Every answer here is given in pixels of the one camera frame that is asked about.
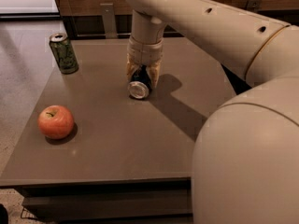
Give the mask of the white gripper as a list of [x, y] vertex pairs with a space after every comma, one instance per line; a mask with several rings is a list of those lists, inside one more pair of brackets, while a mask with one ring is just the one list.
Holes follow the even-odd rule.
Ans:
[[149, 66], [151, 86], [156, 88], [160, 77], [163, 42], [160, 41], [156, 44], [145, 44], [130, 37], [127, 53], [127, 80], [130, 81], [132, 79], [133, 74], [139, 69], [140, 65], [146, 65]]

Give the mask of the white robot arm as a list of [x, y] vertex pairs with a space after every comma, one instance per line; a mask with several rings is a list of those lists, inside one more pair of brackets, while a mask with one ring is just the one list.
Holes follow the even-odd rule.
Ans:
[[126, 0], [128, 67], [168, 24], [250, 86], [206, 121], [192, 159], [194, 224], [299, 224], [298, 29], [211, 0]]

